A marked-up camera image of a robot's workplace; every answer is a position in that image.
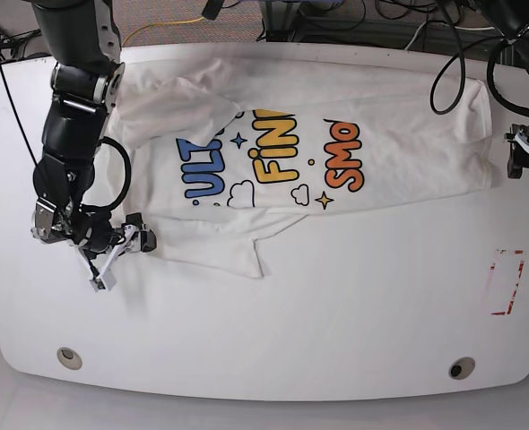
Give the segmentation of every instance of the white table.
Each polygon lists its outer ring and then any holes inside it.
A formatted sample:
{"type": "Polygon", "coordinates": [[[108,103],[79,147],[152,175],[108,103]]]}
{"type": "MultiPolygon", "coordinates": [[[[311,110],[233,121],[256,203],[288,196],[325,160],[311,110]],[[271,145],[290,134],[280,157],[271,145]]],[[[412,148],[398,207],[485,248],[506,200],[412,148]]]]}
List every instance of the white table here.
{"type": "MultiPolygon", "coordinates": [[[[206,44],[142,47],[127,62],[254,56],[435,72],[445,58],[369,47],[206,44]]],[[[5,68],[36,153],[53,62],[5,68]]],[[[469,62],[482,78],[484,64],[469,62]]],[[[499,68],[502,92],[529,105],[529,78],[499,68]]],[[[311,218],[259,244],[265,279],[248,281],[132,255],[109,294],[88,287],[74,252],[30,237],[32,165],[0,81],[0,347],[15,369],[133,391],[253,400],[351,400],[473,390],[529,374],[529,171],[507,180],[501,136],[524,119],[493,106],[494,187],[452,199],[311,218]],[[342,259],[333,247],[354,249],[342,259]],[[487,311],[496,249],[525,250],[511,315],[487,311]],[[295,271],[307,267],[307,271],[295,271]],[[139,270],[164,271],[154,285],[139,270]],[[77,372],[56,359],[80,353],[77,372]],[[473,357],[454,381],[448,369],[473,357]]]]}

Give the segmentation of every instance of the yellow cable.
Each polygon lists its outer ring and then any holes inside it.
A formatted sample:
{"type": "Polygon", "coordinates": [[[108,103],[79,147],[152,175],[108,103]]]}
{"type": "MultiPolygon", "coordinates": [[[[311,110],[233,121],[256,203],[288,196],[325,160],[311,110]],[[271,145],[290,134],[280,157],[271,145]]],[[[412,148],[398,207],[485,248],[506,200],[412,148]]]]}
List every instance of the yellow cable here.
{"type": "Polygon", "coordinates": [[[147,30],[150,27],[165,27],[166,25],[193,24],[195,22],[200,22],[202,20],[204,20],[203,17],[197,18],[195,20],[190,20],[190,21],[154,22],[153,24],[147,24],[147,25],[141,27],[140,29],[137,29],[137,30],[133,31],[129,36],[127,36],[125,38],[125,40],[123,41],[123,45],[122,46],[124,47],[126,45],[126,43],[129,41],[129,39],[132,38],[135,34],[137,34],[140,31],[147,30]]]}

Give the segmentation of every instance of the white t-shirt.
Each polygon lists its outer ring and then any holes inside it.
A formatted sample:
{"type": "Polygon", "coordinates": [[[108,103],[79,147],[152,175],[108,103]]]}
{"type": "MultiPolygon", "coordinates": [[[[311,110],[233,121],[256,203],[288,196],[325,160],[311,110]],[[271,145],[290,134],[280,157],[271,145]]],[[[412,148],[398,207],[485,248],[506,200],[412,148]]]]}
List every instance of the white t-shirt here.
{"type": "MultiPolygon", "coordinates": [[[[108,130],[130,150],[134,170],[117,220],[141,211],[161,258],[258,277],[254,241],[307,214],[488,188],[485,87],[467,80],[458,107],[436,116],[428,105],[432,80],[290,61],[132,64],[108,130]]],[[[437,104],[456,91],[447,79],[437,104]]],[[[97,161],[107,165],[115,195],[120,158],[97,161]]]]}

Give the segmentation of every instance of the yellow star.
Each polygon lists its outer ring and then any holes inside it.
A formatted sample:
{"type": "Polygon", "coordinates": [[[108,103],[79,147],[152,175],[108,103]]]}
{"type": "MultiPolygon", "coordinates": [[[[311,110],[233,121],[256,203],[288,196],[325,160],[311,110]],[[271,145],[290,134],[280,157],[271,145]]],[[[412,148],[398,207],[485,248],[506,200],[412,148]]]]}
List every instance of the yellow star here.
{"type": "Polygon", "coordinates": [[[318,199],[315,199],[315,202],[322,203],[323,209],[326,211],[326,206],[328,206],[328,203],[333,202],[333,199],[329,199],[326,196],[326,193],[323,191],[322,196],[320,196],[318,199]]]}

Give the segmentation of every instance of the blue star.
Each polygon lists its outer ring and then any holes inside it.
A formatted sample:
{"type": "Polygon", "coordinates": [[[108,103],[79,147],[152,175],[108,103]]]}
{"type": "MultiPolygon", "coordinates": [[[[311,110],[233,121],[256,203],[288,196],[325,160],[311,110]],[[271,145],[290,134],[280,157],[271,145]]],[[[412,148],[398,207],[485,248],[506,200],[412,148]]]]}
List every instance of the blue star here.
{"type": "Polygon", "coordinates": [[[236,143],[237,147],[240,149],[240,145],[242,145],[244,142],[248,142],[247,139],[243,139],[240,137],[240,133],[237,133],[237,137],[232,139],[231,142],[236,143]]]}

